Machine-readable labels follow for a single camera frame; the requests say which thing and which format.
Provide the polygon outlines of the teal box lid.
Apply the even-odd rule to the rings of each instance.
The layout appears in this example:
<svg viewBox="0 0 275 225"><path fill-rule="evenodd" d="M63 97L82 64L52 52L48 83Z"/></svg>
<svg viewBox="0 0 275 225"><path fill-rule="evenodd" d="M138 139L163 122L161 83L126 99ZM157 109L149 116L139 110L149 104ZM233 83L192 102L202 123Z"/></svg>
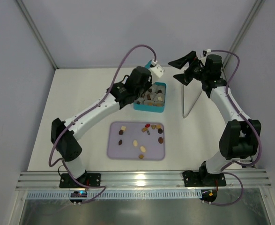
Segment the teal box lid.
<svg viewBox="0 0 275 225"><path fill-rule="evenodd" d="M144 67L145 67L146 69L150 69L151 63L152 63L152 60L150 60Z"/></svg>

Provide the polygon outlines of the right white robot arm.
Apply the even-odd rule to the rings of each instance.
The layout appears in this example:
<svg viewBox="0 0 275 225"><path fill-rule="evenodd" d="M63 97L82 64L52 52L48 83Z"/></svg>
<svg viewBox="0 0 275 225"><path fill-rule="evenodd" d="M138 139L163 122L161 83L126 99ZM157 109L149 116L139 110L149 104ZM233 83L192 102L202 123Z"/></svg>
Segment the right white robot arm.
<svg viewBox="0 0 275 225"><path fill-rule="evenodd" d="M221 77L223 62L217 52L217 50L205 50L203 57L198 58L196 52L191 51L186 56L168 63L177 69L189 65L183 73L174 75L174 78L184 86L193 79L200 81L202 90L217 106L226 123L219 141L219 151L204 161L198 171L182 173L185 187L224 187L226 185L224 169L233 163L246 167L247 164L241 163L240 160L251 156L256 156L256 159L249 163L249 166L255 165L262 153L261 123L244 114L237 104L229 82Z"/></svg>

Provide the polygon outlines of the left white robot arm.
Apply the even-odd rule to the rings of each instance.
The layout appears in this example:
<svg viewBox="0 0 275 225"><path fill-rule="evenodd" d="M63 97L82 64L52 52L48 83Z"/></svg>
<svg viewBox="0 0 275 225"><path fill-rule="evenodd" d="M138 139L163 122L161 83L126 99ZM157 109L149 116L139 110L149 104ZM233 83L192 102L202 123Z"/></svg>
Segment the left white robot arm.
<svg viewBox="0 0 275 225"><path fill-rule="evenodd" d="M80 154L82 148L79 139L98 122L121 110L138 99L153 82L150 69L137 66L125 82L113 82L101 99L85 111L62 121L56 118L51 126L52 150L57 150L69 177L79 187L86 187L84 181L86 170L82 165Z"/></svg>

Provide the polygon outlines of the metal tongs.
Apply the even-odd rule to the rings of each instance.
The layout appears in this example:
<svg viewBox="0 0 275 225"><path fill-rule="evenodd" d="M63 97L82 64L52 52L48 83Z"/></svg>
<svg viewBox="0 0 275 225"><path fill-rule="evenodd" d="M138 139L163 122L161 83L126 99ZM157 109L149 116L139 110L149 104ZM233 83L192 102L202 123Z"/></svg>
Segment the metal tongs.
<svg viewBox="0 0 275 225"><path fill-rule="evenodd" d="M186 119L202 93L202 84L193 79L187 86L181 85L182 117Z"/></svg>

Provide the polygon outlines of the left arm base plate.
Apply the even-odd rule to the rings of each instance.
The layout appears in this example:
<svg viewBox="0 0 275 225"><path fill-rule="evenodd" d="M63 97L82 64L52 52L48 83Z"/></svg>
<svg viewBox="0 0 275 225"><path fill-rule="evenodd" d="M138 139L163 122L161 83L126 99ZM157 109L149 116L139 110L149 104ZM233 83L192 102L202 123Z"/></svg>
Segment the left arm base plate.
<svg viewBox="0 0 275 225"><path fill-rule="evenodd" d="M79 183L89 187L99 187L101 182L100 173L85 173L81 177L76 179ZM78 185L70 177L68 173L63 173L60 176L59 188L83 188L83 186Z"/></svg>

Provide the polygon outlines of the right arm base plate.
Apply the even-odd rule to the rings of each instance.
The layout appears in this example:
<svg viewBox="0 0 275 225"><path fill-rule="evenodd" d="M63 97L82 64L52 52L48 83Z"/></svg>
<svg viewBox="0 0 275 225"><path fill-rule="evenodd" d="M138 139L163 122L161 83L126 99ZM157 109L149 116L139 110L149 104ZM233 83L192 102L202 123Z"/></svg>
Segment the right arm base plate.
<svg viewBox="0 0 275 225"><path fill-rule="evenodd" d="M182 173L185 187L225 187L224 174L201 174L200 172L185 171Z"/></svg>

